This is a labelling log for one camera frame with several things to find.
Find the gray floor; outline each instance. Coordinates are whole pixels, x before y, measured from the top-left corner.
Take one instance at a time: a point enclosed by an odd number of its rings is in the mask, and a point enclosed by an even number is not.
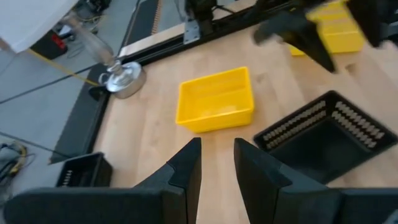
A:
[[[123,41],[127,25],[137,0],[112,0],[104,19],[99,24],[98,36],[114,50]],[[162,10],[158,32],[182,22],[175,0],[162,0]],[[233,0],[222,0],[226,4]],[[69,43],[68,52],[80,48],[80,41]],[[94,65],[95,62],[83,51],[75,57],[65,54],[54,60],[77,72]],[[86,77],[88,72],[80,75]],[[48,166],[65,122],[73,108],[83,82],[76,78],[66,78],[45,88],[16,97],[21,93],[46,83],[54,82],[65,74],[49,64],[24,52],[18,55],[0,51],[0,142],[20,140],[35,154],[33,162],[23,169],[12,183],[12,193],[17,194],[31,187],[40,186],[55,179],[53,166]]]

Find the black basket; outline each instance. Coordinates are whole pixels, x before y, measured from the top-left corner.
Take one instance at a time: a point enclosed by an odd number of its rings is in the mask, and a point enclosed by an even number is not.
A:
[[[65,161],[56,187],[109,187],[112,167],[102,152]]]
[[[397,143],[397,136],[336,91],[255,135],[284,164],[326,184]]]

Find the wooden table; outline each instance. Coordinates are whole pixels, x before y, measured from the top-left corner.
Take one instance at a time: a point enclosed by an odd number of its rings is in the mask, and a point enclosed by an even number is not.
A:
[[[229,6],[239,10],[252,1]],[[131,54],[183,32],[171,28],[126,47]],[[252,42],[253,27],[167,57],[145,67],[143,89],[126,100],[112,97],[95,151],[114,167],[113,187],[132,187],[162,166],[191,138],[202,138],[202,182],[197,223],[248,223],[233,162],[235,137],[252,141],[274,124],[328,90],[337,90],[398,132],[398,51],[364,46],[358,54],[335,55],[333,75],[307,57],[293,58],[287,47],[270,40]],[[249,126],[193,134],[175,124],[179,83],[247,66],[256,109]],[[398,187],[398,148],[365,162],[329,183],[330,187]]]

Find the yellow bin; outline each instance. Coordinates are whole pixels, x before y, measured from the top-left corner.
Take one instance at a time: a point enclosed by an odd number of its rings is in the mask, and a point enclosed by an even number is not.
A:
[[[310,20],[318,21],[320,37],[331,53],[358,52],[364,45],[362,33],[344,2],[339,0],[326,3],[307,16]],[[293,46],[289,47],[294,56],[304,54]]]
[[[194,133],[251,123],[254,101],[247,67],[180,84],[175,122]]]

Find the red component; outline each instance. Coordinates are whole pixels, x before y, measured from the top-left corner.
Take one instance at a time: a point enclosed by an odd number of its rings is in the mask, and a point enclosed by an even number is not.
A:
[[[51,36],[52,41],[55,42],[55,44],[58,45],[61,49],[64,49],[66,47],[65,43],[61,40],[61,38],[57,34],[53,34]]]

